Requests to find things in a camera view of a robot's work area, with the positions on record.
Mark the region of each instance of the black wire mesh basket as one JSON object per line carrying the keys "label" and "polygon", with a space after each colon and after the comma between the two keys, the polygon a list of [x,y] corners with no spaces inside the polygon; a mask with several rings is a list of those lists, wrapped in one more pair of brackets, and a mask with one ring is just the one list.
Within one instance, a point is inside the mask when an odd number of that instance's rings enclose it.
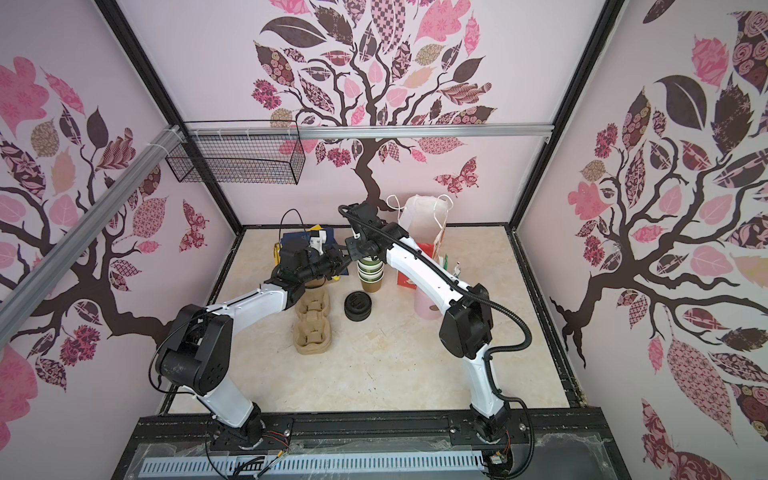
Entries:
{"label": "black wire mesh basket", "polygon": [[306,161],[298,125],[296,121],[282,121],[278,126],[282,133],[190,130],[188,141],[197,148],[178,144],[166,161],[180,182],[298,184]]}

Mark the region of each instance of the butterfly decal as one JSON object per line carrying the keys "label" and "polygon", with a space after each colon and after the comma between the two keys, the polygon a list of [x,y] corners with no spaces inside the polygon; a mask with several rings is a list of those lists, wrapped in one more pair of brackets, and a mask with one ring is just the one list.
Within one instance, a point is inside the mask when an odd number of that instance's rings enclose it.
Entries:
{"label": "butterfly decal", "polygon": [[184,216],[187,218],[187,223],[190,224],[190,227],[181,238],[181,243],[179,243],[179,252],[189,250],[192,247],[204,247],[206,245],[205,236],[200,231],[204,230],[206,222],[210,221],[205,220],[203,214],[196,214],[194,208],[192,208],[192,206],[189,205],[186,200],[183,200],[183,202]]}
{"label": "butterfly decal", "polygon": [[477,157],[470,158],[469,161],[464,164],[461,173],[458,175],[438,175],[435,177],[435,181],[441,185],[446,185],[448,187],[448,193],[454,195],[464,190],[464,186],[477,187],[478,176],[475,173],[475,170],[477,170],[476,159]]}

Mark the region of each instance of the pink container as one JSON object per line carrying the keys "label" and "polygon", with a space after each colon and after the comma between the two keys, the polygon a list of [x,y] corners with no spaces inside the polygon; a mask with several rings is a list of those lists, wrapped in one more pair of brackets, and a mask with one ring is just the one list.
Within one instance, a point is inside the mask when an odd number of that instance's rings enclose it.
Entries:
{"label": "pink container", "polygon": [[416,288],[413,294],[413,309],[416,315],[424,320],[437,320],[442,318],[442,313],[438,310],[434,302],[422,292],[422,289]]}

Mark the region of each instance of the wallpaper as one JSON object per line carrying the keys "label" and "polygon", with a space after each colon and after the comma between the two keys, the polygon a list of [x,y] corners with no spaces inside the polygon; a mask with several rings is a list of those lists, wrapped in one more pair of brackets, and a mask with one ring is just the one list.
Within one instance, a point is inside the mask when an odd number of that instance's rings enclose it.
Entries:
{"label": "wallpaper", "polygon": [[[29,25],[45,34],[0,55],[2,297],[165,126],[90,2],[29,2],[0,21],[9,37]],[[98,47],[71,57],[75,42]],[[182,306],[205,301],[232,240],[204,187],[165,163],[144,179],[0,353],[5,475],[111,474],[160,401],[152,352]]]}
{"label": "wallpaper", "polygon": [[521,228],[635,478],[765,476],[767,58],[755,2],[631,5]]}
{"label": "wallpaper", "polygon": [[[472,0],[259,0],[215,9],[193,3],[182,8],[183,22],[173,2],[159,8],[122,5],[187,120],[262,119],[285,126],[295,118],[300,130],[308,131],[320,125],[549,122],[601,2],[491,7]],[[169,49],[165,39],[176,27],[160,23],[172,15],[175,20],[167,23],[206,25],[192,41],[193,49],[200,49],[195,55],[181,58]],[[529,31],[529,19],[541,15],[548,15],[556,39]],[[529,42],[534,35],[539,41]],[[502,47],[510,43],[531,51]],[[195,66],[202,71],[187,74]],[[291,199],[288,207],[298,207],[305,219],[343,223],[336,212],[340,203],[367,199],[391,211],[390,194],[403,202],[411,194],[449,194],[464,204],[453,212],[454,221],[507,221],[540,142],[537,137],[302,141],[307,160],[298,186],[223,188],[244,223],[277,223],[285,209],[252,207],[254,199],[262,203],[274,195]],[[289,157],[294,143],[271,148]],[[406,189],[404,180],[413,187]]]}

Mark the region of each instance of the black cup lid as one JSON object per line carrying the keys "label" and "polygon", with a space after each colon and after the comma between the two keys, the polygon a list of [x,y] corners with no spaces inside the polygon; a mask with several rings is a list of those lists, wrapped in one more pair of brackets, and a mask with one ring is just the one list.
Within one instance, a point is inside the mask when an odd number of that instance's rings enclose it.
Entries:
{"label": "black cup lid", "polygon": [[344,300],[346,318],[362,322],[371,314],[371,297],[365,292],[352,292]]}

